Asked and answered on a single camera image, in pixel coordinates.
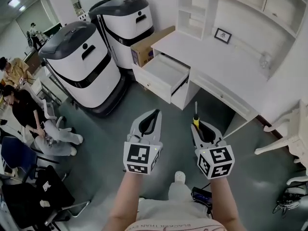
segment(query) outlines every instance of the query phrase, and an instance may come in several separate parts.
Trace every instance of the shoe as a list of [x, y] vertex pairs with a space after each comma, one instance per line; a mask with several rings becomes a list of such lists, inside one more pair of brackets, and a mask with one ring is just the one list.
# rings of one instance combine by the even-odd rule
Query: shoe
[[80, 134], [76, 134], [80, 144], [83, 142], [83, 137]]
[[76, 154], [77, 154], [77, 150], [76, 150], [76, 148], [75, 147], [71, 147], [71, 156], [76, 156]]
[[179, 182], [182, 182], [183, 184], [185, 184], [185, 180], [186, 180], [186, 176], [182, 171], [177, 171], [175, 173], [174, 182], [179, 181]]

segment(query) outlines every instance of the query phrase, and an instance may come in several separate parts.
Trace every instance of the person in yellow shirt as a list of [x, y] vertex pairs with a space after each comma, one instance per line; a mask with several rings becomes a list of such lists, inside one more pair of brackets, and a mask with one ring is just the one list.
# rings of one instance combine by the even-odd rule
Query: person in yellow shirt
[[33, 84], [34, 78], [28, 71], [29, 66], [20, 58], [14, 58], [8, 62], [5, 57], [0, 58], [0, 70], [5, 71], [3, 80], [6, 85], [20, 85], [19, 80], [23, 78], [29, 84]]

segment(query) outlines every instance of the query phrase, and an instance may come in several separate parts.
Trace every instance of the yellow shirt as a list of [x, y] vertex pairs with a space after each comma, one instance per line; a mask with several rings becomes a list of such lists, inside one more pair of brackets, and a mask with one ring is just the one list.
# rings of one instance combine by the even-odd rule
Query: yellow shirt
[[[3, 80], [6, 85], [13, 86], [14, 84], [19, 85], [19, 79], [24, 75], [24, 72], [27, 71], [29, 66], [20, 58], [14, 58], [11, 61], [11, 69], [5, 71]], [[27, 71], [25, 81], [32, 84], [34, 82], [33, 76]]]

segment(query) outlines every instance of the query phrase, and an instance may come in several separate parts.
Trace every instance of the black hair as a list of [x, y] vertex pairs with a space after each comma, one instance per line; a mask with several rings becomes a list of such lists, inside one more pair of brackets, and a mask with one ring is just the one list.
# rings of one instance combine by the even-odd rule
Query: black hair
[[14, 97], [17, 98], [19, 96], [18, 91], [16, 91], [14, 87], [6, 85], [3, 89], [2, 95], [3, 97], [7, 97], [10, 96], [12, 92], [14, 94]]
[[4, 68], [5, 68], [7, 62], [8, 62], [8, 61], [6, 60], [6, 58], [5, 58], [4, 56], [0, 58], [0, 70], [1, 70], [1, 71], [4, 70]]

